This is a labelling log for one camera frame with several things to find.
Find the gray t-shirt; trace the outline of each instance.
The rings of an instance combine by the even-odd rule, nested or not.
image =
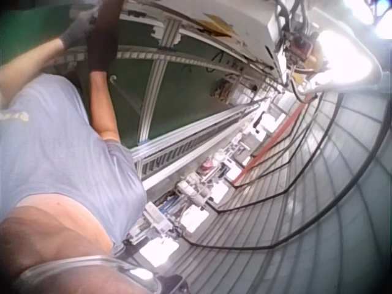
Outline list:
[[[63,194],[120,244],[146,203],[130,151],[98,136],[75,87],[56,75],[40,75],[0,112],[0,167],[0,221],[29,195]]]

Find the red bar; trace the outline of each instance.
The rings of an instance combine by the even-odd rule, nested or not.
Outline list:
[[[284,134],[284,132],[290,127],[295,119],[300,115],[302,109],[305,107],[304,103],[301,103],[292,115],[280,126],[280,128],[274,133],[267,144],[260,150],[255,158],[253,158],[241,171],[241,173],[234,179],[233,184],[237,183],[267,152],[271,147],[278,141],[278,139]]]

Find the worker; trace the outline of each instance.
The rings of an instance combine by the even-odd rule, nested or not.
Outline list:
[[[22,293],[146,293],[111,257],[146,203],[107,85],[122,4],[104,0],[0,68],[0,266]],[[83,42],[91,125],[71,82],[39,74]]]

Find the floor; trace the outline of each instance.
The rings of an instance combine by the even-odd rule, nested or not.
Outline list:
[[[6,16],[0,29],[2,50],[0,63],[34,48],[62,33],[71,20],[69,6],[44,7],[12,12]],[[120,21],[119,44],[157,47],[158,41],[151,37],[153,28],[145,24]],[[182,36],[175,50],[211,59],[219,50],[190,37]],[[230,59],[224,56],[222,62]],[[143,100],[151,61],[116,60],[109,74],[117,76],[117,84],[130,96]],[[88,70],[86,64],[78,65],[83,96],[88,105]],[[202,67],[169,64],[158,96],[151,123],[149,139],[171,130],[206,118],[229,108],[209,94],[224,73],[206,72]],[[131,148],[137,144],[139,116],[119,92],[110,86],[118,127],[123,143]]]

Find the hand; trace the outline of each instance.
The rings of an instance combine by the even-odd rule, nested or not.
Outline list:
[[[60,40],[67,50],[74,46],[83,45],[91,32],[96,27],[98,7],[81,12],[76,20],[60,36]]]

